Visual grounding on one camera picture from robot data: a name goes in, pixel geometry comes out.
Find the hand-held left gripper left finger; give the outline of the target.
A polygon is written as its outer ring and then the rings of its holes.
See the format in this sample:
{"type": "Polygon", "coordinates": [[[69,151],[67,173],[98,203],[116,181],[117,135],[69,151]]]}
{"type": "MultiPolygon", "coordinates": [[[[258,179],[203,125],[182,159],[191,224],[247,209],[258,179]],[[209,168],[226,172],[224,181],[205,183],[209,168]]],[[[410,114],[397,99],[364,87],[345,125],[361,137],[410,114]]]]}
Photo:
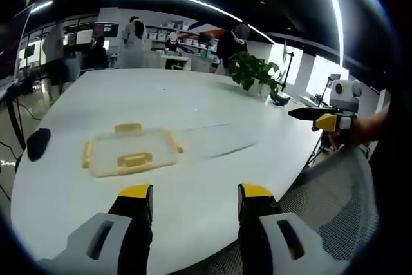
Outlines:
{"type": "Polygon", "coordinates": [[[61,253],[38,265],[49,274],[146,274],[152,222],[153,185],[128,187],[108,212],[75,229],[61,253]]]}

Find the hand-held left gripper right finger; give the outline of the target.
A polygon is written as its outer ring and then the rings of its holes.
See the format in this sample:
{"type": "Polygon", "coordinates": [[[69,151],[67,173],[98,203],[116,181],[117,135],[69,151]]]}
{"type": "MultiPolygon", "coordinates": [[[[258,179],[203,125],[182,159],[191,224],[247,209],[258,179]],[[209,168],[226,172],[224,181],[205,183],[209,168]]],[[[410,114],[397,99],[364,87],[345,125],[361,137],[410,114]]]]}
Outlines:
{"type": "Polygon", "coordinates": [[[238,240],[244,274],[342,274],[321,237],[298,215],[284,213],[267,188],[238,185],[238,240]]]}

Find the person's right hand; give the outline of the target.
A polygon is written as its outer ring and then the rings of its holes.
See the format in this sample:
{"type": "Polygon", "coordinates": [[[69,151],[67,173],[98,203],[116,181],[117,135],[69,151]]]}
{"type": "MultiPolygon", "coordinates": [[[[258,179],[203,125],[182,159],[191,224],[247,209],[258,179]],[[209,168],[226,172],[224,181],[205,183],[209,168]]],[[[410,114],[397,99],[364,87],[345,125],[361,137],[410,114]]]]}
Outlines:
{"type": "Polygon", "coordinates": [[[364,119],[353,120],[351,128],[343,131],[335,131],[328,134],[328,139],[334,151],[343,145],[359,145],[366,142],[367,131],[365,130],[364,119]]]}

